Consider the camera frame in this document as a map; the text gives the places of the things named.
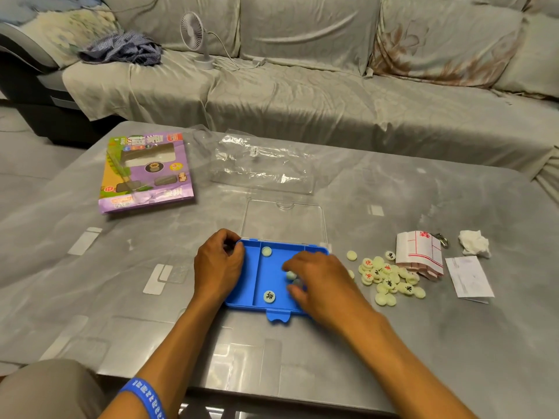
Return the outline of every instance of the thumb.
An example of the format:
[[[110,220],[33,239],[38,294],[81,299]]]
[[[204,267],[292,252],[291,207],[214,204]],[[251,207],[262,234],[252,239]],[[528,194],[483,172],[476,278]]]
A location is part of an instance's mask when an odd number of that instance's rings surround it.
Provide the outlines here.
[[[309,305],[309,295],[294,284],[288,285],[287,290],[299,306],[301,306],[303,310],[307,311],[307,306]]]
[[[235,244],[235,248],[233,249],[233,253],[229,257],[234,263],[238,263],[240,265],[244,262],[244,245],[242,242],[238,241]]]

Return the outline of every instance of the folded paper chessboard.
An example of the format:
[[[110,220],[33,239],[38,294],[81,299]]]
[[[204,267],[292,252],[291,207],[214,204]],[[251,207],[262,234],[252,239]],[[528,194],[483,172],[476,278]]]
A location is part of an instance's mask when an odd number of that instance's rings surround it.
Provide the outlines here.
[[[441,242],[429,232],[402,232],[396,236],[396,264],[429,279],[443,274]]]

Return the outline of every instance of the white fan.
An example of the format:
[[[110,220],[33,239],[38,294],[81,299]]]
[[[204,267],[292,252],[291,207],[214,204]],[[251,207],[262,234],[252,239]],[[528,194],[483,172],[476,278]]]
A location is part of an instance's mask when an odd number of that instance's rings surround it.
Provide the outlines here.
[[[196,66],[200,69],[213,69],[213,57],[208,54],[207,31],[196,13],[188,12],[182,17],[181,37],[188,49],[201,49],[202,55],[194,60]]]

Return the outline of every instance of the blue wristband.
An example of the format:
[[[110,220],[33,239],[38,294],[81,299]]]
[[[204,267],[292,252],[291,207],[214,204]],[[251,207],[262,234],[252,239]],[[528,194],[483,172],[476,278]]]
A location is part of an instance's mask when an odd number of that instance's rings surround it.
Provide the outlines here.
[[[157,393],[147,381],[140,378],[132,378],[122,387],[119,393],[123,391],[134,393],[144,404],[151,419],[167,419]]]

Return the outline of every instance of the fan base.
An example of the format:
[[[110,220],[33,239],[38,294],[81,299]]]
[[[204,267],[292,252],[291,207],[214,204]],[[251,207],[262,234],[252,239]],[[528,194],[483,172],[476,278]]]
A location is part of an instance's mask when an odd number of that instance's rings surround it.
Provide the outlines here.
[[[210,56],[209,59],[204,59],[204,56],[199,56],[194,59],[194,64],[198,69],[213,69],[213,57]]]

